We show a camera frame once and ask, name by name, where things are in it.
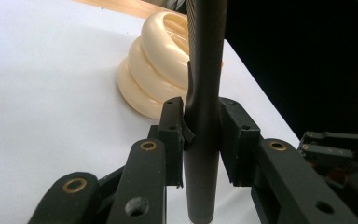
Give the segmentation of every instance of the cream coiled object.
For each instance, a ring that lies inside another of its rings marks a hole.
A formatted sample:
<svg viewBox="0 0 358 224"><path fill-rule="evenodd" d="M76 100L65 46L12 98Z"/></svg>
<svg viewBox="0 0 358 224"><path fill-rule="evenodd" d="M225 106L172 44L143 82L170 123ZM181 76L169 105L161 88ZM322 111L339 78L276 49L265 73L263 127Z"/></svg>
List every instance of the cream coiled object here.
<svg viewBox="0 0 358 224"><path fill-rule="evenodd" d="M185 15L158 12L146 19L117 74L124 99L139 113L159 119L162 105L187 94L188 30Z"/></svg>

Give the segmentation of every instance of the white surface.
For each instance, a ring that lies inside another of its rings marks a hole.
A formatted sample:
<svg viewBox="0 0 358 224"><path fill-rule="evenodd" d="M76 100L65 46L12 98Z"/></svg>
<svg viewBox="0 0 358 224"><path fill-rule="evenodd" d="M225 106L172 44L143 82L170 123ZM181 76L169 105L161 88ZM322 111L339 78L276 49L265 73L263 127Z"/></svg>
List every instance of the white surface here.
<svg viewBox="0 0 358 224"><path fill-rule="evenodd" d="M157 122L134 112L116 71L143 20L71 1L0 0L0 223L25 223L49 187L125 164ZM239 101L264 137L298 140L228 43L221 96ZM259 223L249 189L221 165L214 224ZM168 223L188 223L184 189L168 188Z"/></svg>

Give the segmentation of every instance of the white table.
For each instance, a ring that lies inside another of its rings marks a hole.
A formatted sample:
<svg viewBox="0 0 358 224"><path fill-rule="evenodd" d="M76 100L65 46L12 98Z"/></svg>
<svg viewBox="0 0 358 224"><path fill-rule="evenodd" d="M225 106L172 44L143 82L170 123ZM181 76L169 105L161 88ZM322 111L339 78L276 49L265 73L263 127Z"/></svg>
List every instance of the white table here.
<svg viewBox="0 0 358 224"><path fill-rule="evenodd" d="M0 223L25 223L51 185L76 171L110 174L156 120L121 97L116 71L144 20L62 0L0 0ZM225 43L221 93L264 137L298 139ZM168 188L168 223L189 223L186 191ZM220 163L215 224L259 223L250 189Z"/></svg>

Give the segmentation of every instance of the black rod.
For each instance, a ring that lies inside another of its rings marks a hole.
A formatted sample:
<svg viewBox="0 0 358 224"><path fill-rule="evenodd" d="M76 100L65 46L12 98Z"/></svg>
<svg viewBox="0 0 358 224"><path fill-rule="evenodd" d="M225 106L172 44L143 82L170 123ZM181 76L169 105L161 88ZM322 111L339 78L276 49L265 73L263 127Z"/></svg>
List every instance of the black rod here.
<svg viewBox="0 0 358 224"><path fill-rule="evenodd" d="M219 161L219 85L227 0L187 1L190 44L185 122L195 134L185 144L187 209L195 224L213 220Z"/></svg>

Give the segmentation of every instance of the dark area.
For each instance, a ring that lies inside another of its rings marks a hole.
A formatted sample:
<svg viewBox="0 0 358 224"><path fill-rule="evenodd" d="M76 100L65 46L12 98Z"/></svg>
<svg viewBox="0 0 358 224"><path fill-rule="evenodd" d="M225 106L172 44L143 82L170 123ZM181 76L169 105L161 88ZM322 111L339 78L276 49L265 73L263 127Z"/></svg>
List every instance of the dark area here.
<svg viewBox="0 0 358 224"><path fill-rule="evenodd" d="M358 133L358 1L230 0L226 39L299 138Z"/></svg>

